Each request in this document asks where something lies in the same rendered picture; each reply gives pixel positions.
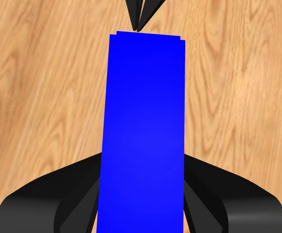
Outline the blue hollow socket block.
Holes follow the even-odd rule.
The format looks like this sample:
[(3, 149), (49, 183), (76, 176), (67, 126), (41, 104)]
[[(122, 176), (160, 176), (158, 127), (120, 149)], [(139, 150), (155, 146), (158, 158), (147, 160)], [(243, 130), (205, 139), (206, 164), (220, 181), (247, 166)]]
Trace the blue hollow socket block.
[(109, 39), (97, 233), (183, 233), (185, 41)]

